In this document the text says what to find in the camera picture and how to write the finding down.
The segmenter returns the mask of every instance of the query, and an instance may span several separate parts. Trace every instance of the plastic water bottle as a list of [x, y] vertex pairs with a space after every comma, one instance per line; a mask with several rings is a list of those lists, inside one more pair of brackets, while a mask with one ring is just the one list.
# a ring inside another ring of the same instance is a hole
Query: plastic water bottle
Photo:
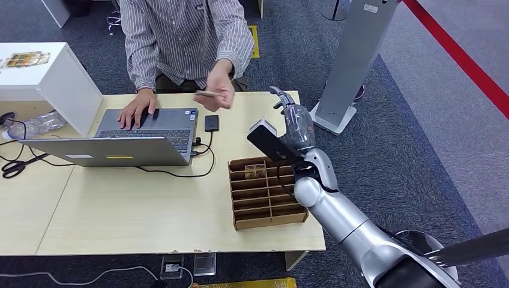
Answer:
[[[67, 121], [57, 111], [53, 111], [24, 121], [24, 123], [26, 125], [26, 138], [30, 139], [50, 130], [63, 127], [67, 124]], [[23, 139], [24, 135], [25, 127], [18, 122], [14, 122], [7, 131], [2, 133], [5, 140], [20, 140]]]

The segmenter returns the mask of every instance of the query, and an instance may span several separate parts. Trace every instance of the man's hand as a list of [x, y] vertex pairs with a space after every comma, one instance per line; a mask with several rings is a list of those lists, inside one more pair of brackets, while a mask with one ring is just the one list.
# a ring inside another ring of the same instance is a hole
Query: man's hand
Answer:
[[197, 95], [194, 100], [206, 109], [215, 112], [219, 108], [230, 109], [233, 103], [235, 89], [228, 74], [232, 71], [232, 63], [227, 59], [220, 59], [207, 77], [206, 91], [216, 92], [220, 96], [211, 98]]
[[120, 129], [131, 129], [131, 121], [134, 116], [134, 123], [140, 128], [140, 119], [143, 110], [148, 106], [148, 113], [154, 114], [156, 103], [154, 91], [150, 88], [142, 88], [138, 90], [138, 95], [125, 108], [120, 111], [117, 121], [120, 122]]

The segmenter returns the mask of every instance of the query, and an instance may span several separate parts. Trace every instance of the cardboard organizer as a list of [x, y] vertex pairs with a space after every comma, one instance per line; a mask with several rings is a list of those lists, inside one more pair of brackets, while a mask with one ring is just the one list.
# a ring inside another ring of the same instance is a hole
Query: cardboard organizer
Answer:
[[[264, 175], [246, 179], [246, 166], [260, 164]], [[235, 230], [305, 222], [308, 211], [287, 192], [293, 193], [295, 178], [291, 166], [277, 165], [267, 157], [233, 160], [228, 163]]]

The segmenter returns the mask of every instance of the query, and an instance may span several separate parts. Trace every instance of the smartphone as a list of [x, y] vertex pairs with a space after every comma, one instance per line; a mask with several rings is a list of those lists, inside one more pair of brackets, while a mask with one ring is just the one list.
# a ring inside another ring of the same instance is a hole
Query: smartphone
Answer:
[[216, 92], [212, 92], [212, 91], [201, 91], [201, 90], [198, 90], [195, 92], [196, 95], [201, 95], [201, 96], [205, 96], [205, 97], [211, 97], [211, 98], [215, 98], [215, 97], [219, 97], [221, 96], [221, 94], [219, 93], [216, 93]]

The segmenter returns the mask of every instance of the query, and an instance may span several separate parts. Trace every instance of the man's left hand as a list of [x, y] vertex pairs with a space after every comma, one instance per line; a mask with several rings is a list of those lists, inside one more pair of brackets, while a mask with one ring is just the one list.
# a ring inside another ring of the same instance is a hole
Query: man's left hand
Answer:
[[220, 59], [207, 77], [206, 91], [215, 92], [218, 96], [211, 98], [197, 95], [194, 100], [206, 109], [215, 112], [219, 108], [230, 109], [235, 96], [235, 89], [228, 74], [232, 71], [232, 63], [227, 59]]

